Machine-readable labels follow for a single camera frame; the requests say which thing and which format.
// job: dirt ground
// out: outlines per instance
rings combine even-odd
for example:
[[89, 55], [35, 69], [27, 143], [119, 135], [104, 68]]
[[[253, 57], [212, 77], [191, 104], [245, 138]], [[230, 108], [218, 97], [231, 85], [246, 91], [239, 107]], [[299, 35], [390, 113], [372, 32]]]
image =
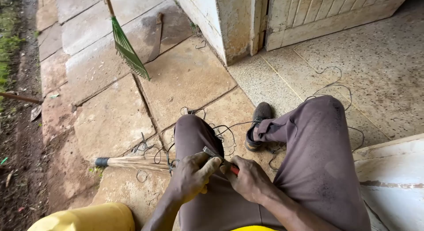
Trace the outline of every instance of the dirt ground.
[[[37, 0], [22, 0], [21, 33], [25, 38], [9, 78], [8, 91], [42, 98], [38, 43], [34, 37]], [[42, 143], [41, 117], [29, 122], [36, 105], [3, 100], [0, 126], [0, 230], [26, 230], [48, 214], [46, 172], [50, 155]], [[12, 173], [6, 187], [8, 175]]]

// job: hand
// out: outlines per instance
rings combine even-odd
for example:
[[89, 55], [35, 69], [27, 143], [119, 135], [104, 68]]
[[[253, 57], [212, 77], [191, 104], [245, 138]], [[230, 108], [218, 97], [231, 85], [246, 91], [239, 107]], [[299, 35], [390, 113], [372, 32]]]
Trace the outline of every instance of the hand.
[[185, 157], [177, 164], [168, 186], [176, 201], [183, 204], [192, 200], [198, 193], [206, 194], [209, 176], [218, 169], [222, 162], [218, 157], [211, 158], [206, 162], [208, 158], [208, 154], [199, 152]]
[[231, 162], [240, 168], [238, 176], [226, 166], [220, 167], [221, 172], [231, 182], [234, 190], [245, 199], [260, 203], [264, 191], [272, 189], [274, 186], [265, 171], [255, 161], [243, 159], [237, 155], [231, 158]]

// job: yellow container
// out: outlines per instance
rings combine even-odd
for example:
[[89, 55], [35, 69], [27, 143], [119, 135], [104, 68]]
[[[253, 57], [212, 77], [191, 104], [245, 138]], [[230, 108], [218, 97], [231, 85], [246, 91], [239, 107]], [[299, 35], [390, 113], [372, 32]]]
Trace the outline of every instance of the yellow container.
[[59, 211], [35, 222], [28, 231], [134, 231], [131, 210], [106, 203]]

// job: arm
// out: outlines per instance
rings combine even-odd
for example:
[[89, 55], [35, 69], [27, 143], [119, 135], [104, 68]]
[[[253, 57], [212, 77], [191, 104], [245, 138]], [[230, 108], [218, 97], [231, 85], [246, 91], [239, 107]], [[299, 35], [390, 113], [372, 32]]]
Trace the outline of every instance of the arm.
[[206, 194], [209, 176], [221, 164], [220, 158], [211, 158], [206, 162], [208, 158], [205, 152], [199, 152], [178, 163], [168, 187], [142, 230], [172, 230], [181, 205], [192, 200], [198, 193]]
[[240, 168], [238, 176], [225, 166], [220, 169], [233, 188], [248, 201], [264, 206], [288, 231], [339, 230], [275, 187], [255, 161], [239, 156], [234, 156], [231, 161]]

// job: knee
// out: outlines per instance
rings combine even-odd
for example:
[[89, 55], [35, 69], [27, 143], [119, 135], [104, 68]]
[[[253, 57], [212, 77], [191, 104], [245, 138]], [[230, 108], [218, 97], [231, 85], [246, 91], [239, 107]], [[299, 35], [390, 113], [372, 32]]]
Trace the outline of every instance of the knee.
[[318, 98], [310, 99], [310, 109], [315, 110], [316, 112], [325, 112], [325, 113], [344, 113], [343, 104], [332, 96], [320, 96]]
[[194, 114], [186, 114], [177, 120], [176, 127], [196, 126], [202, 124], [202, 119]]

